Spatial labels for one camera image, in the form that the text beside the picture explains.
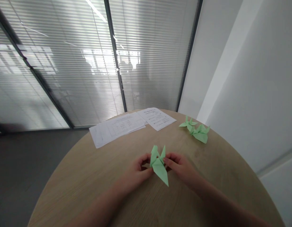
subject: round wooden table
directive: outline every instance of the round wooden table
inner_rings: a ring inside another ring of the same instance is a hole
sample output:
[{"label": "round wooden table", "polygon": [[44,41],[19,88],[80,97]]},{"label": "round wooden table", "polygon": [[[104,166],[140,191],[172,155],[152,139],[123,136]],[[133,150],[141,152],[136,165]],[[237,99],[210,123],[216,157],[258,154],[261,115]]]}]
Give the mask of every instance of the round wooden table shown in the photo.
[{"label": "round wooden table", "polygon": [[[146,128],[96,149],[90,132],[68,152],[46,184],[28,226],[63,226],[124,172],[136,157],[150,153],[186,155],[199,172],[230,199],[272,226],[284,226],[267,191],[244,159],[216,132],[208,143],[189,135],[185,115],[162,110],[177,121],[161,129]],[[220,226],[201,199],[173,171],[169,187],[155,174],[126,198],[111,226]]]}]

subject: origami crane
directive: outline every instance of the origami crane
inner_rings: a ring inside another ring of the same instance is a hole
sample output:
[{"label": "origami crane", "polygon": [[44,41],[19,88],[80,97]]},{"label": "origami crane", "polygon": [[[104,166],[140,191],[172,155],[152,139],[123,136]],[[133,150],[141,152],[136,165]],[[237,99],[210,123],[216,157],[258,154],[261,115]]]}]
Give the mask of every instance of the origami crane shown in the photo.
[{"label": "origami crane", "polygon": [[193,126],[198,124],[197,122],[192,122],[192,118],[190,119],[190,121],[188,121],[188,116],[186,116],[186,122],[180,124],[179,127],[187,127],[188,131],[191,131],[192,128],[194,128]]},{"label": "origami crane", "polygon": [[197,129],[194,128],[194,125],[196,125],[197,122],[192,122],[192,118],[190,121],[188,121],[188,116],[186,116],[186,122],[180,124],[179,127],[186,127],[190,132],[191,136],[194,136],[196,139],[203,143],[207,143],[208,141],[208,135],[207,133],[210,130],[210,126],[208,128],[205,128],[203,124],[201,124]]},{"label": "origami crane", "polygon": [[208,141],[208,135],[207,133],[210,130],[210,126],[208,128],[205,128],[203,124],[201,124],[197,129],[194,129],[193,132],[190,132],[192,136],[194,136],[196,139],[203,143],[207,143]]},{"label": "origami crane", "polygon": [[156,175],[169,187],[168,175],[163,161],[165,156],[166,146],[164,146],[162,154],[159,155],[158,147],[154,145],[151,151],[150,167],[153,168],[153,171],[156,173]]}]

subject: window blinds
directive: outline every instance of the window blinds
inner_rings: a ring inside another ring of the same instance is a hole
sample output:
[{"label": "window blinds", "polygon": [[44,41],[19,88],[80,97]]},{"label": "window blinds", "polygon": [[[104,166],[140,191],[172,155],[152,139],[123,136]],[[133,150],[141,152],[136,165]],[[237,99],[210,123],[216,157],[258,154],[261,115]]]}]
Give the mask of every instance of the window blinds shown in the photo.
[{"label": "window blinds", "polygon": [[0,124],[8,131],[69,128],[1,28]]},{"label": "window blinds", "polygon": [[102,0],[0,0],[0,8],[75,127],[124,112]]},{"label": "window blinds", "polygon": [[197,0],[109,0],[127,110],[176,111]]}]

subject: stack of papers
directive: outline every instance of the stack of papers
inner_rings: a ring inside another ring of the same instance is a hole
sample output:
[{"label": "stack of papers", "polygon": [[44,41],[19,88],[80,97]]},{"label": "stack of papers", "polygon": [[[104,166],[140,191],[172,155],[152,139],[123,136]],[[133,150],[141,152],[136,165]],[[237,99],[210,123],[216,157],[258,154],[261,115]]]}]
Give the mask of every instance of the stack of papers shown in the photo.
[{"label": "stack of papers", "polygon": [[89,128],[95,147],[100,148],[120,136],[145,128],[147,122],[137,113],[126,114]]},{"label": "stack of papers", "polygon": [[156,131],[172,124],[176,120],[157,108],[147,108],[137,112]]},{"label": "stack of papers", "polygon": [[96,148],[100,148],[120,136],[145,128],[149,123],[156,131],[176,120],[157,108],[148,108],[104,121],[89,128]]}]

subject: gray floor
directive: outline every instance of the gray floor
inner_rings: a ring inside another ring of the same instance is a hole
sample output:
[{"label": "gray floor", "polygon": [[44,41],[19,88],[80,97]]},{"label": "gray floor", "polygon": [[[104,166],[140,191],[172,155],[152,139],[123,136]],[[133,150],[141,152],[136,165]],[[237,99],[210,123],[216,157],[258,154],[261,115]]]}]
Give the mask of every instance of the gray floor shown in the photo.
[{"label": "gray floor", "polygon": [[27,226],[51,174],[89,130],[0,136],[0,226]]}]

